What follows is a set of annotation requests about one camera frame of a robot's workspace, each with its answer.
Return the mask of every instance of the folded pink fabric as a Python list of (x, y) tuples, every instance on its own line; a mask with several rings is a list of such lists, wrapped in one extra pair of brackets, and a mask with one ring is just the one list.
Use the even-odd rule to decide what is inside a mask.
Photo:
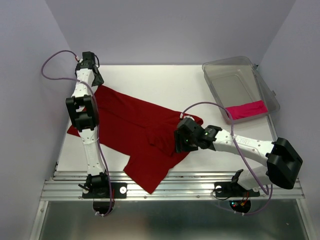
[(268, 112), (262, 100), (255, 101), (240, 106), (229, 106), (226, 109), (230, 112), (233, 120), (243, 119)]

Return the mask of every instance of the white table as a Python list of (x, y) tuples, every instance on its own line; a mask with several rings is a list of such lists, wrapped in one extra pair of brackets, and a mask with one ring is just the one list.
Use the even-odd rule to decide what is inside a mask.
[[(214, 102), (201, 65), (102, 65), (99, 71), (104, 85), (120, 93), (148, 101), (172, 110), (183, 111), (202, 101)], [(218, 107), (202, 104), (190, 109), (190, 114), (204, 120), (203, 126), (215, 125), (230, 130)], [(275, 134), (268, 116), (234, 127), (235, 134), (259, 140), (273, 140)], [(121, 172), (129, 156), (101, 145), (111, 172)], [(258, 163), (248, 160), (252, 167)], [(198, 150), (191, 152), (172, 172), (222, 172), (243, 169), (242, 159), (227, 152)], [(80, 138), (66, 134), (55, 175), (87, 171), (86, 157)]]

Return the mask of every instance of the gray wall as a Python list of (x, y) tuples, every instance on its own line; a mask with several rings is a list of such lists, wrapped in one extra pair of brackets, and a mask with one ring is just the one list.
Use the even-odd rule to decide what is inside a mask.
[(304, 164), (300, 180), (320, 229), (320, 1), (297, 0), (265, 53), (259, 70), (276, 92), (276, 131), (291, 141)]
[[(43, 0), (2, 0), (0, 8), (0, 239), (26, 240), (45, 178), (64, 136), (72, 83), (40, 76), (41, 64), (69, 46)], [(74, 58), (46, 69), (71, 76)]]
[(295, 0), (46, 0), (70, 48), (103, 64), (259, 63)]

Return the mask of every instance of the clear plastic bin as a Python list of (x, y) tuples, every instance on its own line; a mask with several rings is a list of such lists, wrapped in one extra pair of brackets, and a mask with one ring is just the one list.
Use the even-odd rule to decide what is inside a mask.
[[(280, 105), (255, 66), (245, 56), (208, 62), (202, 65), (204, 78), (217, 104), (227, 107), (240, 106), (262, 100), (268, 112), (234, 120), (250, 121), (274, 113)], [(220, 108), (224, 120), (230, 124), (227, 113)]]

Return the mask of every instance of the red cloth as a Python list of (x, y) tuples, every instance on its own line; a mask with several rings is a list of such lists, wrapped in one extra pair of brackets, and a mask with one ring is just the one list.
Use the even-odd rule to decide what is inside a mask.
[(226, 109), (230, 112), (233, 120), (243, 119), (268, 112), (268, 109), (262, 100), (240, 106), (230, 106), (226, 107)]
[[(180, 112), (105, 86), (100, 86), (94, 95), (99, 110), (100, 143), (129, 155), (124, 172), (151, 194), (169, 169), (188, 155), (188, 152), (175, 152), (174, 130), (180, 121)], [(201, 118), (192, 117), (203, 124)], [(67, 133), (79, 136), (72, 126)]]

